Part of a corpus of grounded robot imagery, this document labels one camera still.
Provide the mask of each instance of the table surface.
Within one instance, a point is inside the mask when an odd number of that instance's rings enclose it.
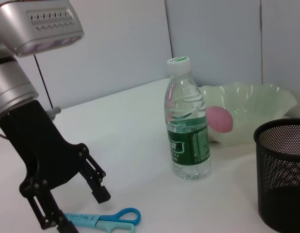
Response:
[[[185,181],[173,174],[163,112],[168,81],[74,106],[56,117],[54,123],[68,142],[88,146],[107,174],[103,184],[111,194],[110,201],[98,204],[78,174],[52,190],[59,207],[64,212],[104,215],[135,207],[142,214],[136,228],[140,233],[275,232],[257,211],[254,144],[212,144],[212,174],[204,180]],[[18,191],[25,175],[19,155],[0,138],[0,232],[44,232]]]

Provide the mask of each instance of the pink ball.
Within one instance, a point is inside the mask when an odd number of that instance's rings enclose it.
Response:
[[[207,123],[213,130],[228,133],[233,129],[232,115],[222,107],[211,106],[206,108]]]

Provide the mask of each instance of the plastic bowl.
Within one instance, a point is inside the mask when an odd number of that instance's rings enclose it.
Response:
[[[232,83],[200,87],[205,104],[228,110],[234,121],[233,130],[219,133],[209,128],[209,138],[224,145],[254,142],[254,131],[262,124],[281,119],[297,101],[291,92],[273,84]]]

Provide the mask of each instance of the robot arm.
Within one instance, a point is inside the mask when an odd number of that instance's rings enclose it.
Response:
[[[0,5],[0,127],[26,164],[27,175],[20,193],[28,199],[42,229],[57,225],[61,233],[78,231],[57,206],[51,189],[79,172],[98,203],[102,203],[111,198],[101,186],[106,173],[84,144],[71,145],[62,138],[35,100],[38,93],[14,55],[22,57],[61,48],[83,36],[81,23],[68,0],[19,0]]]

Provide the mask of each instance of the water bottle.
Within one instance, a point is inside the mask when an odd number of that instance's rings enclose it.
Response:
[[[183,179],[204,178],[210,174],[211,160],[203,96],[188,57],[168,60],[167,70],[164,110],[173,171]]]

